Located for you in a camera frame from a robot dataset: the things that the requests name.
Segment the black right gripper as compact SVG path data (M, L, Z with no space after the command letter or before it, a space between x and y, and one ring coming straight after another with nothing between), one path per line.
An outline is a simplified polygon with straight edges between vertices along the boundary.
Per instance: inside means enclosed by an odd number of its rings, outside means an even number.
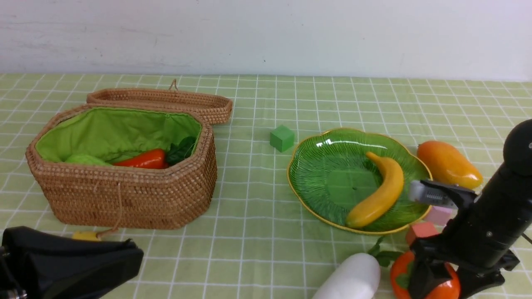
M460 299L467 299L505 280L500 270L513 270L519 260L510 247L520 237L520 214L511 206L471 205L462 208L443 231L417 238L410 249L410 297L426 299L440 284L452 279L448 264L458 267Z

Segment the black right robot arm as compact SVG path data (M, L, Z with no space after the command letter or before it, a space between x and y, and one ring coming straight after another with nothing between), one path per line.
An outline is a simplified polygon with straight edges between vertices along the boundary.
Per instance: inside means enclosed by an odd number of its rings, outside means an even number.
M450 281L451 264L458 267L460 299L504 284L500 271L512 271L520 262L510 248L532 221L531 142L532 121L525 120L508 134L504 161L479 194L431 180L411 182L411 201L457 209L441 233L410 245L411 298L426 299Z

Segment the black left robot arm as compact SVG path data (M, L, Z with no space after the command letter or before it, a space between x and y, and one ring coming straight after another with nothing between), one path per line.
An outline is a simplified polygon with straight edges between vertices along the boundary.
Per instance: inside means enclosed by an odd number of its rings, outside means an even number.
M74 240L11 227L2 234L1 297L100 299L135 278L143 257L132 240Z

